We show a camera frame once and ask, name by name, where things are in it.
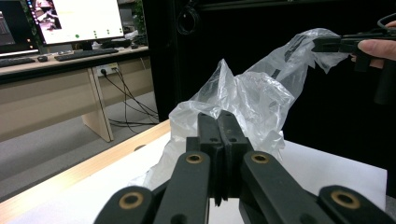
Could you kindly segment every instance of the power strip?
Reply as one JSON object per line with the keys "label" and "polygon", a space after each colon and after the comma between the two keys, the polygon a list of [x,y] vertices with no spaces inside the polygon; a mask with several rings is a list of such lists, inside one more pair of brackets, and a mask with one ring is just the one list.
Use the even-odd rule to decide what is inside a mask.
{"label": "power strip", "polygon": [[119,65],[117,63],[108,63],[96,66],[96,74],[99,77],[102,77],[104,71],[106,71],[106,75],[110,75],[113,73],[117,73],[117,69],[119,69]]}

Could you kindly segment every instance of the white table surface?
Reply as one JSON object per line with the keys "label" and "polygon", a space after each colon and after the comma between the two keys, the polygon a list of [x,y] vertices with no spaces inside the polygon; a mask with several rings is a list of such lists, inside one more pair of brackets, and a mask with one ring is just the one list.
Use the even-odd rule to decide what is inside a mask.
{"label": "white table surface", "polygon": [[[169,139],[170,133],[163,135],[9,223],[93,223],[116,191],[143,183]],[[318,195],[322,187],[341,185],[356,190],[385,211],[386,170],[289,141],[281,153],[283,166],[304,189]],[[220,207],[214,207],[213,201],[210,204],[210,224],[243,223],[237,199],[222,202]]]}

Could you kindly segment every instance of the gray floor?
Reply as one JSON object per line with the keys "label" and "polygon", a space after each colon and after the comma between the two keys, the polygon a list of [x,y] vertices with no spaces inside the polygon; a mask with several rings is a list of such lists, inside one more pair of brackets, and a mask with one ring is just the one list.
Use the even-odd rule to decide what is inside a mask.
{"label": "gray floor", "polygon": [[[136,97],[136,100],[156,111],[153,92]],[[133,100],[132,108],[142,109]],[[157,119],[138,112],[124,103],[106,108],[110,119],[157,123]],[[145,131],[153,125],[119,127],[111,125],[114,141],[108,143],[90,128],[82,118],[70,119],[42,130],[28,133],[0,143],[0,202],[42,182],[71,166]]]}

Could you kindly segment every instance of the wooden desk edge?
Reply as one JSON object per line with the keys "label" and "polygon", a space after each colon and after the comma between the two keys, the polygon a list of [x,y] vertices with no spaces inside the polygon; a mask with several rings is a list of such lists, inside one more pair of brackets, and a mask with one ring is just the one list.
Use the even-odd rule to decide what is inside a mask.
{"label": "wooden desk edge", "polygon": [[141,47],[139,49],[128,48],[118,53],[97,55],[63,62],[58,62],[53,58],[54,56],[49,56],[49,60],[45,63],[35,62],[3,67],[0,71],[0,85],[32,78],[52,76],[72,70],[87,69],[108,63],[118,63],[134,58],[148,57],[149,55],[149,47]]}
{"label": "wooden desk edge", "polygon": [[84,178],[170,132],[170,121],[160,124],[0,203],[0,223],[7,223],[50,200]]}

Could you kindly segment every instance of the keyboard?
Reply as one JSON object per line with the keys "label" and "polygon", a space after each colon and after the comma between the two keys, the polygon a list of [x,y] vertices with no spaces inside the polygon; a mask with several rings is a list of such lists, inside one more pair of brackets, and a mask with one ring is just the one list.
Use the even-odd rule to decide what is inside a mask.
{"label": "keyboard", "polygon": [[83,50],[80,52],[75,52],[73,54],[64,54],[55,56],[55,60],[58,62],[81,59],[81,58],[89,58],[98,55],[111,54],[119,52],[117,49],[91,49],[91,50]]}
{"label": "keyboard", "polygon": [[0,67],[8,67],[8,66],[19,65],[24,63],[35,63],[35,60],[31,58],[0,59]]}

